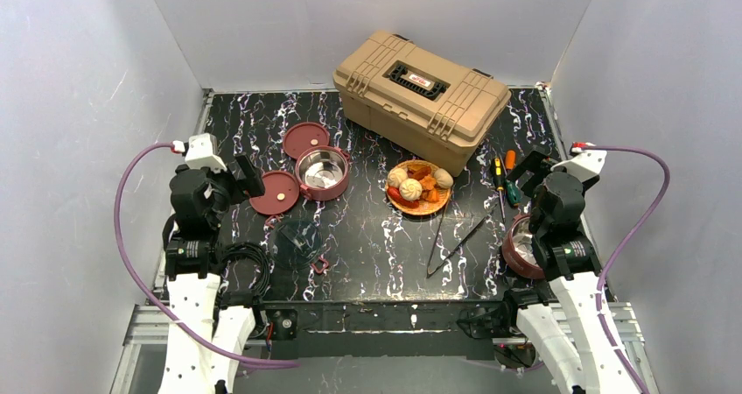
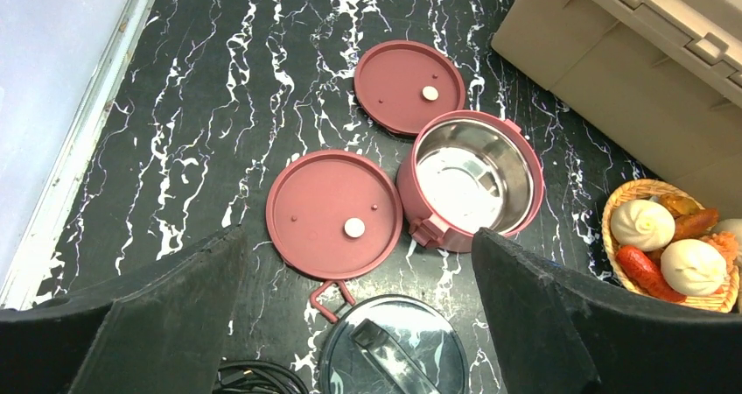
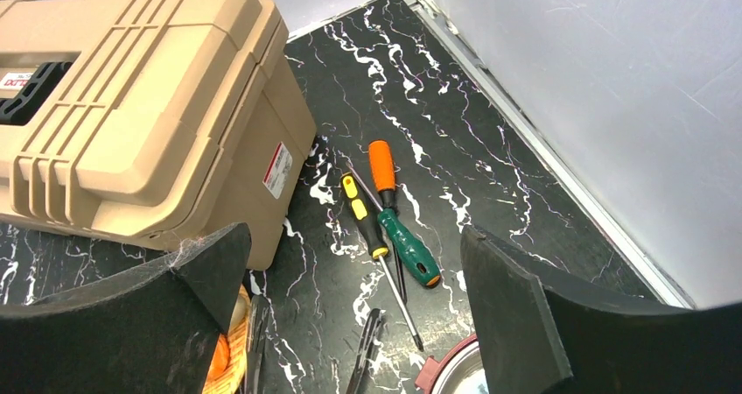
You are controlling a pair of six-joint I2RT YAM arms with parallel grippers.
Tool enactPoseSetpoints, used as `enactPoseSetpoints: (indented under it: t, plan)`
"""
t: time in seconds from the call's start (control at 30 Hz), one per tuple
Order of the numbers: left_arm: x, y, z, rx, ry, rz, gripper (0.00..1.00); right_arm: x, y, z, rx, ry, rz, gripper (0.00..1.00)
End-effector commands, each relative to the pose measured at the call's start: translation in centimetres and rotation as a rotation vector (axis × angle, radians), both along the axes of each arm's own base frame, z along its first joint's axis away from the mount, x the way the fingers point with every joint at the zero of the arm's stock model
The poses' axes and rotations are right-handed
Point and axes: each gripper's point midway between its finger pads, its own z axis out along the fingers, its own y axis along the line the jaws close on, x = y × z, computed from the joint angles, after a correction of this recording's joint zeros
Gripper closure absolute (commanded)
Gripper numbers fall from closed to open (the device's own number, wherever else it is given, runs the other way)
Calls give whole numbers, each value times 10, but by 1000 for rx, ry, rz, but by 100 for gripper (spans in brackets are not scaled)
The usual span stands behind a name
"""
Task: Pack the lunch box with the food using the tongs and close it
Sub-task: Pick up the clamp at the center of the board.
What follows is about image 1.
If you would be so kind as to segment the steamed bun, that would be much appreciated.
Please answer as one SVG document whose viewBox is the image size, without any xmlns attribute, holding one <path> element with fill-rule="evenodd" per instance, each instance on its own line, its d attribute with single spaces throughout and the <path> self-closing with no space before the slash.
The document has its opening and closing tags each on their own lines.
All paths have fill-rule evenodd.
<svg viewBox="0 0 742 394">
<path fill-rule="evenodd" d="M 387 185 L 398 188 L 408 177 L 408 172 L 405 168 L 396 167 L 388 172 Z"/>
<path fill-rule="evenodd" d="M 444 168 L 438 168 L 433 173 L 433 178 L 441 189 L 449 189 L 453 186 L 453 177 Z"/>
<path fill-rule="evenodd" d="M 419 180 L 407 178 L 398 187 L 399 193 L 406 201 L 417 201 L 422 196 L 423 187 Z"/>
</svg>

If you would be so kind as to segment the steamed bun front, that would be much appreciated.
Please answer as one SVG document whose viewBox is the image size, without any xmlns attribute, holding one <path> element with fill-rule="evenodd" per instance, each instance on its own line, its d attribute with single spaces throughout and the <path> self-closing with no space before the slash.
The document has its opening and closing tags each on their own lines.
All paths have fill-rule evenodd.
<svg viewBox="0 0 742 394">
<path fill-rule="evenodd" d="M 422 196 L 423 187 L 419 180 L 407 178 L 398 187 L 399 193 L 406 201 L 417 201 Z"/>
</svg>

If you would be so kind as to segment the red sausage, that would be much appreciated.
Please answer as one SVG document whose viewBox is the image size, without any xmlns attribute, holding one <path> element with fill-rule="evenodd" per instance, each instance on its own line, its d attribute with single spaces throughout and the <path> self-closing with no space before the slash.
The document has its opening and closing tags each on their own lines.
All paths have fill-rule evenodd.
<svg viewBox="0 0 742 394">
<path fill-rule="evenodd" d="M 408 209 L 415 209 L 419 207 L 419 201 L 413 200 L 413 201 L 407 201 L 404 199 L 399 191 L 398 188 L 394 187 L 388 187 L 387 188 L 387 196 L 396 204 L 399 206 L 402 206 L 404 208 Z"/>
</svg>

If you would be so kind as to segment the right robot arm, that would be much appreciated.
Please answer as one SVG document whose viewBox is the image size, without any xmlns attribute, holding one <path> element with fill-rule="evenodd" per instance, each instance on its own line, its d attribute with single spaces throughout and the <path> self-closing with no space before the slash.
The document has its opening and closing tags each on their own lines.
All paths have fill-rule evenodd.
<svg viewBox="0 0 742 394">
<path fill-rule="evenodd" d="M 630 363 L 606 300 L 604 270 L 581 228 L 585 193 L 599 180 L 605 154 L 582 144 L 558 162 L 532 150 L 507 178 L 530 172 L 530 246 L 549 292 L 511 291 L 515 328 L 524 334 L 562 393 L 647 393 Z"/>
</svg>

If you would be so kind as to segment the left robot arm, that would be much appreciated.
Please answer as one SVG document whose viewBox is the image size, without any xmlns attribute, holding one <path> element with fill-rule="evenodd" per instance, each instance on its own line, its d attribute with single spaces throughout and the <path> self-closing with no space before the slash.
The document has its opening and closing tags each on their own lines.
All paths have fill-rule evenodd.
<svg viewBox="0 0 742 394">
<path fill-rule="evenodd" d="M 268 287 L 270 261 L 254 243 L 222 245 L 221 219 L 248 197 L 217 155 L 185 157 L 170 182 L 174 229 L 164 240 L 169 326 L 162 393 L 230 393 L 249 335 L 254 307 Z M 222 294 L 222 273 L 251 260 L 260 270 L 245 292 Z"/>
</svg>

